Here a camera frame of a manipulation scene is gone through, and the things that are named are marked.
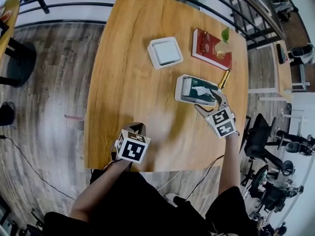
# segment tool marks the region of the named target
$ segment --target metal railing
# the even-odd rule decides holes
[[[21,15],[35,10],[43,10],[48,14],[50,13],[49,8],[69,5],[113,6],[113,3],[105,2],[67,2],[47,5],[46,0],[21,0],[21,7],[34,1],[38,2],[38,7],[23,10],[19,14]],[[270,6],[272,15],[269,15],[264,8],[259,6],[256,0],[234,0],[237,1],[236,4],[233,4],[233,0],[217,0],[222,6],[226,6],[231,11],[231,16],[223,15],[198,0],[179,1],[191,3],[194,6],[203,8],[210,12],[210,14],[220,18],[223,23],[225,22],[234,27],[235,30],[246,39],[249,50],[284,39],[283,30],[272,6]]]

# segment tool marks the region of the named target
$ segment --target shoe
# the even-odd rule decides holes
[[[173,203],[175,197],[179,197],[179,195],[174,192],[168,192],[165,194],[165,198],[170,204]]]

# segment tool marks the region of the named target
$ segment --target black shirt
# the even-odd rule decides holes
[[[90,223],[49,212],[44,219],[47,236],[98,235],[211,235],[230,233],[257,236],[247,216],[238,187],[219,195],[204,219],[190,204],[174,207],[135,172],[123,172],[93,212]]]

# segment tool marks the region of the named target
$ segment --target black and white marker cube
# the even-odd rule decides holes
[[[124,160],[141,163],[150,140],[151,138],[123,129],[115,142],[117,155]]]
[[[220,138],[236,131],[234,114],[231,113],[229,107],[214,112],[206,118],[206,121]]]

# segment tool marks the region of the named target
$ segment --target black cable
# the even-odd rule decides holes
[[[188,198],[192,195],[192,193],[195,191],[195,189],[198,187],[199,184],[201,184],[203,182],[203,180],[206,178],[206,176],[208,175],[208,173],[210,172],[211,168],[214,166],[214,164],[216,163],[216,161],[218,161],[219,159],[223,158],[224,155],[219,156],[216,160],[214,160],[211,164],[209,164],[209,166],[206,168],[205,172],[203,173],[201,179],[199,180],[198,184],[194,187],[194,189],[192,190],[192,192],[188,195],[188,197],[186,198],[185,201],[188,200]]]
[[[49,182],[47,182],[45,179],[43,179],[39,173],[33,168],[32,164],[28,161],[28,159],[25,157],[25,155],[22,153],[21,149],[14,143],[14,141],[6,136],[0,136],[0,139],[9,139],[11,140],[11,142],[13,143],[13,145],[19,150],[19,152],[21,153],[21,155],[24,157],[24,159],[27,161],[27,163],[29,164],[29,166],[31,167],[31,169],[36,173],[36,175],[38,175],[38,177],[44,181],[46,184],[48,184],[50,187],[54,188],[56,191],[58,191],[59,193],[65,195],[66,197],[72,199],[73,201],[75,201],[74,198],[72,198],[71,196],[68,196],[67,194],[63,193],[62,191],[58,190],[56,187],[54,187],[53,185],[51,185]]]

